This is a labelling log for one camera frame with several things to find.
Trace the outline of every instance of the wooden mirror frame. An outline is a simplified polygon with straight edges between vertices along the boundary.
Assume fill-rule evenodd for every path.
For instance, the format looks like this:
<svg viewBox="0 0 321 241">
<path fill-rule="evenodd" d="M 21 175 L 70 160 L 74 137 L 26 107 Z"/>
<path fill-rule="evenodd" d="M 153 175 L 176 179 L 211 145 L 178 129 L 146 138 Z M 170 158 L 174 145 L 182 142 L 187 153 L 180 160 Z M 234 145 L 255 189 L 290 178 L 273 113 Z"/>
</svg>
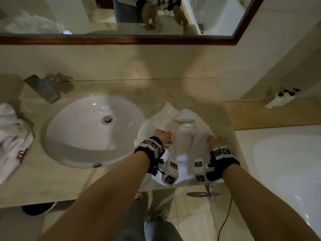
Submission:
<svg viewBox="0 0 321 241">
<path fill-rule="evenodd" d="M 158 36 L 158 35 L 14 35 L 0 36 L 0 45 L 225 45 L 241 39 L 263 0 L 252 0 L 232 36 Z"/>
</svg>

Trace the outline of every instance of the folded towel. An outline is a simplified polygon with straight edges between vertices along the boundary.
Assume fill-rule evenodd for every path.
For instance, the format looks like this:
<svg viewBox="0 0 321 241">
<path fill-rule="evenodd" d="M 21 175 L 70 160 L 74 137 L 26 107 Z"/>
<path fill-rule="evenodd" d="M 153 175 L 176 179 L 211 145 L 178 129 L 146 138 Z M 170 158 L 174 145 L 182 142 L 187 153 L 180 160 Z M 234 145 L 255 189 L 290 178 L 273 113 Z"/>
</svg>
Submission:
<svg viewBox="0 0 321 241">
<path fill-rule="evenodd" d="M 155 129 L 172 132 L 173 144 L 165 151 L 163 159 L 175 160 L 178 164 L 179 177 L 174 185 L 194 179 L 194 162 L 196 159 L 203 159 L 207 164 L 210 161 L 210 154 L 207 149 L 207 137 L 213 135 L 210 127 L 194 112 L 188 109 L 176 110 L 170 103 L 166 103 L 163 110 L 147 119 L 138 131 L 135 147 L 146 138 L 153 135 Z M 156 176 L 147 174 L 142 186 L 148 184 L 150 178 L 156 182 L 162 182 L 162 174 Z"/>
<path fill-rule="evenodd" d="M 30 126 L 17 118 L 12 106 L 0 104 L 0 184 L 21 163 L 33 140 Z"/>
</svg>

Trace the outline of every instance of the jeans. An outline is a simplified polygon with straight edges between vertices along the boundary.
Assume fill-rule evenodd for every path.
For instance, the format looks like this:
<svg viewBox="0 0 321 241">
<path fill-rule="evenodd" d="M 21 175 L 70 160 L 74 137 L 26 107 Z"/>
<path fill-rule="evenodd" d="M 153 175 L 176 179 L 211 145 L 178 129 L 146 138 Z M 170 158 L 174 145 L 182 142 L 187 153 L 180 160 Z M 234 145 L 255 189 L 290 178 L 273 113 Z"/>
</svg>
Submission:
<svg viewBox="0 0 321 241">
<path fill-rule="evenodd" d="M 142 15 L 139 13 L 138 8 L 133 5 L 124 4 L 117 0 L 114 1 L 114 11 L 117 23 L 143 23 Z M 152 13 L 157 15 L 157 4 L 150 6 Z"/>
<path fill-rule="evenodd" d="M 134 201 L 127 214 L 126 225 L 115 241 L 183 241 L 168 221 L 147 220 L 145 224 L 147 211 L 148 200 Z"/>
</svg>

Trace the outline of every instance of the sink basin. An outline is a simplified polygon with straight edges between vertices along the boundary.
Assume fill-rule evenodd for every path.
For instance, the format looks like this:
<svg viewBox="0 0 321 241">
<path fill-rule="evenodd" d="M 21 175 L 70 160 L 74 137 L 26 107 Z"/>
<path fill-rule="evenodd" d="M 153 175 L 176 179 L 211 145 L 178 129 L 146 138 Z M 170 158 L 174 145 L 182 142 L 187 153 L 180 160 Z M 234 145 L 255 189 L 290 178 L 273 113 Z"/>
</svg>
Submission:
<svg viewBox="0 0 321 241">
<path fill-rule="evenodd" d="M 62 109 L 49 123 L 43 146 L 55 161 L 80 168 L 113 164 L 134 149 L 145 118 L 130 101 L 90 96 Z"/>
</svg>

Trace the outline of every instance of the faucet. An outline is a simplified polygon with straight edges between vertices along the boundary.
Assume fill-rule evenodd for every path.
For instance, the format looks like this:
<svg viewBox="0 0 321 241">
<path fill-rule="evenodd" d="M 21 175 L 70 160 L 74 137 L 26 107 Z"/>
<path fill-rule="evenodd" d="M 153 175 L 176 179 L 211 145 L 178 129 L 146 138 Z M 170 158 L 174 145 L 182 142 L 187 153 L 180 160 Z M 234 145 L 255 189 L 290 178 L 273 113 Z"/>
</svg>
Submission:
<svg viewBox="0 0 321 241">
<path fill-rule="evenodd" d="M 24 81 L 49 104 L 53 104 L 60 99 L 59 93 L 53 87 L 54 84 L 60 82 L 56 75 L 49 74 L 43 79 L 32 75 Z"/>
<path fill-rule="evenodd" d="M 186 195 L 187 196 L 191 196 L 191 197 L 198 197 L 198 198 L 217 198 L 217 197 L 221 197 L 221 194 L 219 193 L 214 193 L 213 192 L 213 185 L 205 185 L 206 188 L 206 192 L 188 192 Z"/>
</svg>

